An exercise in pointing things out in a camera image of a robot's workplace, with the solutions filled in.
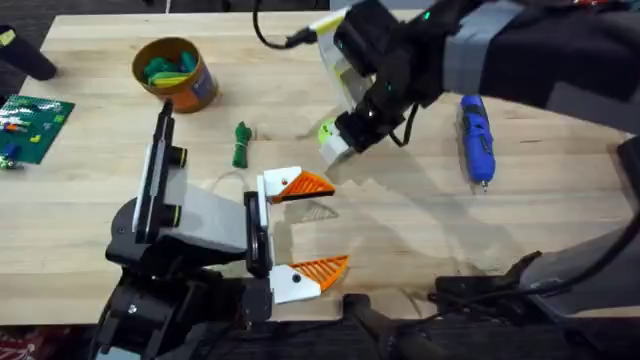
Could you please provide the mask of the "left gripper, grey and black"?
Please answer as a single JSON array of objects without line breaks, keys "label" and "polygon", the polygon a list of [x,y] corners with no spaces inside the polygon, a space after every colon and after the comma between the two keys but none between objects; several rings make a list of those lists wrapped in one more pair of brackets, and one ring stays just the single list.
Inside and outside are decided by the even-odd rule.
[{"label": "left gripper, grey and black", "polygon": [[335,187],[299,166],[266,170],[263,184],[264,188],[244,192],[237,202],[189,183],[184,170],[171,170],[165,193],[168,206],[160,211],[160,224],[143,223],[143,215],[151,212],[143,207],[141,196],[129,200],[112,220],[105,257],[156,278],[243,261],[252,276],[269,276],[275,304],[317,298],[319,283],[289,265],[273,267],[266,199],[282,203],[333,196]]}]

